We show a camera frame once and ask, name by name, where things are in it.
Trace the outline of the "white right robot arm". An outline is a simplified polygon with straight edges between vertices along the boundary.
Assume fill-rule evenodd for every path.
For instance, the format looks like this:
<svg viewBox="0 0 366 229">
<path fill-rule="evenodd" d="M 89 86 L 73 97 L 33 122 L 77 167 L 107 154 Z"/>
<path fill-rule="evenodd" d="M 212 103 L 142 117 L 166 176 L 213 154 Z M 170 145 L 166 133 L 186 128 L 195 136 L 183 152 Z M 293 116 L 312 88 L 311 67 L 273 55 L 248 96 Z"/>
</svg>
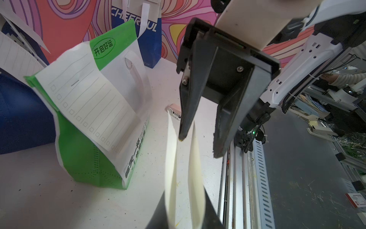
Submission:
<svg viewBox="0 0 366 229">
<path fill-rule="evenodd" d="M 366 39 L 365 1 L 211 1 L 192 18 L 177 60 L 185 140 L 202 97 L 217 104 L 213 155 L 248 151 L 275 107 L 314 69 Z"/>
</svg>

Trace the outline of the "green white paper bag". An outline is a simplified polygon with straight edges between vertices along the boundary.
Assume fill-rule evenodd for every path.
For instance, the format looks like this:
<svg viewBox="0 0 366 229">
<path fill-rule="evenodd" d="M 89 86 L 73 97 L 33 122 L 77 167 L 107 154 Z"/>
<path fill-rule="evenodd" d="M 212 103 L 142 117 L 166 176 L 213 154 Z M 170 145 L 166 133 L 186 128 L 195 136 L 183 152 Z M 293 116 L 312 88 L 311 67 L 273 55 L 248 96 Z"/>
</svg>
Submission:
<svg viewBox="0 0 366 229">
<path fill-rule="evenodd" d="M 152 104 L 134 23 L 65 51 L 25 81 L 53 115 L 61 167 L 75 181 L 127 189 Z"/>
</svg>

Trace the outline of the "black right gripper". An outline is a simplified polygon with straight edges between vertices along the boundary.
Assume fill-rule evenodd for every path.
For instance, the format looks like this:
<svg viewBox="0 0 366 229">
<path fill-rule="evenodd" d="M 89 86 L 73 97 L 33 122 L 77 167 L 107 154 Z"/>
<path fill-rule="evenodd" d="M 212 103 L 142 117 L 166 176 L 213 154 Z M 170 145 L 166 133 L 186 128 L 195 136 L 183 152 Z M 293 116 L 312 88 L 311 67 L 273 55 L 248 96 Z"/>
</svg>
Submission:
<svg viewBox="0 0 366 229">
<path fill-rule="evenodd" d="M 223 157 L 247 115 L 259 115 L 260 96 L 280 74 L 280 62 L 207 22 L 189 22 L 178 55 L 182 115 L 179 140 L 186 139 L 201 97 L 219 103 L 213 157 Z"/>
</svg>

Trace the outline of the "blue white paper bag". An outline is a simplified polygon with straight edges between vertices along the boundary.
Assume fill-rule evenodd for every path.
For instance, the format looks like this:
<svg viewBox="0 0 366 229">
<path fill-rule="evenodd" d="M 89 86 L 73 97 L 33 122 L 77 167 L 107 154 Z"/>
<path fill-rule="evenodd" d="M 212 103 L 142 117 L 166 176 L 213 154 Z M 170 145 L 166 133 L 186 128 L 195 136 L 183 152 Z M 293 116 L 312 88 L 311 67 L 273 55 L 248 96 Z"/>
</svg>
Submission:
<svg viewBox="0 0 366 229">
<path fill-rule="evenodd" d="M 54 143 L 52 114 L 26 84 L 49 64 L 41 18 L 46 1 L 1 1 L 1 154 Z"/>
</svg>

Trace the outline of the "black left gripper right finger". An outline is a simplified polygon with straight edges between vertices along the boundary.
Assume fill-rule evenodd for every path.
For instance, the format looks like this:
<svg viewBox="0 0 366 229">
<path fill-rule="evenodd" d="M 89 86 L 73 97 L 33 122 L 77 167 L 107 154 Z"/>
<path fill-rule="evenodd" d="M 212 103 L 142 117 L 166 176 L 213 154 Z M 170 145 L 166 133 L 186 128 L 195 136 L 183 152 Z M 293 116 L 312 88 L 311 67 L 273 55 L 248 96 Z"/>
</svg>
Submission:
<svg viewBox="0 0 366 229">
<path fill-rule="evenodd" d="M 205 214 L 203 220 L 203 229 L 225 229 L 216 211 L 214 210 L 214 207 L 210 201 L 210 198 L 206 190 L 205 190 Z"/>
</svg>

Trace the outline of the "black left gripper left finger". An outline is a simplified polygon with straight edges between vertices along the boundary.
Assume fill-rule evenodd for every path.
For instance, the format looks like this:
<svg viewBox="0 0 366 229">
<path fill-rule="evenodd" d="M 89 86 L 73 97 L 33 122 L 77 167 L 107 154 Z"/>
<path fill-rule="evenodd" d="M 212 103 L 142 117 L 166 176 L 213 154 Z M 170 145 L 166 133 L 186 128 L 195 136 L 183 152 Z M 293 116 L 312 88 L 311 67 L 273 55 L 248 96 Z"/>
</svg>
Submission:
<svg viewBox="0 0 366 229">
<path fill-rule="evenodd" d="M 168 216 L 165 207 L 165 192 L 162 194 L 153 216 L 145 229 L 169 229 Z"/>
</svg>

